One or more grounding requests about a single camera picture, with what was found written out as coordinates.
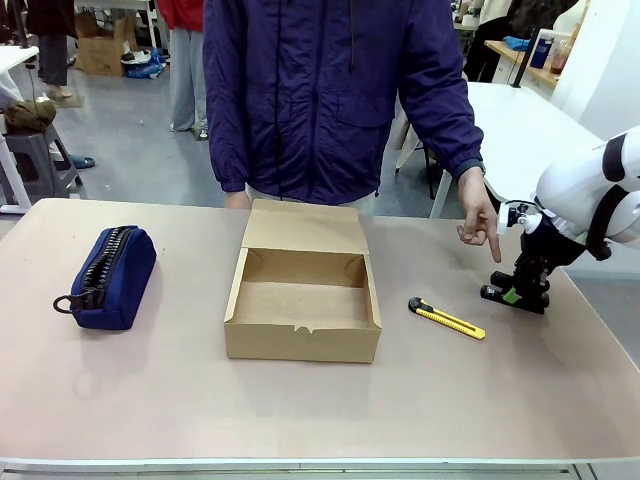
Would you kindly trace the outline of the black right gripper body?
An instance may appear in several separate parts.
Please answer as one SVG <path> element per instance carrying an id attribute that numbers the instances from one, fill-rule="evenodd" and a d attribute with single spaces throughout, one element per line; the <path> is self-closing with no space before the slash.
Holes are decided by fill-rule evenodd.
<path id="1" fill-rule="evenodd" d="M 525 230 L 520 239 L 521 254 L 514 269 L 518 281 L 541 281 L 586 251 L 584 245 L 563 235 L 546 215 L 531 232 Z"/>

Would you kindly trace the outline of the person's left hand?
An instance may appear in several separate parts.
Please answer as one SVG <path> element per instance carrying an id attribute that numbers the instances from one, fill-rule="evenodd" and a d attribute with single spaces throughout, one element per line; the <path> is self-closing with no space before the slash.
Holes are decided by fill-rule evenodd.
<path id="1" fill-rule="evenodd" d="M 497 214 L 490 201 L 479 167 L 463 173 L 458 180 L 458 197 L 465 213 L 464 222 L 457 227 L 459 239 L 473 246 L 489 245 L 493 260 L 501 262 L 497 233 Z"/>

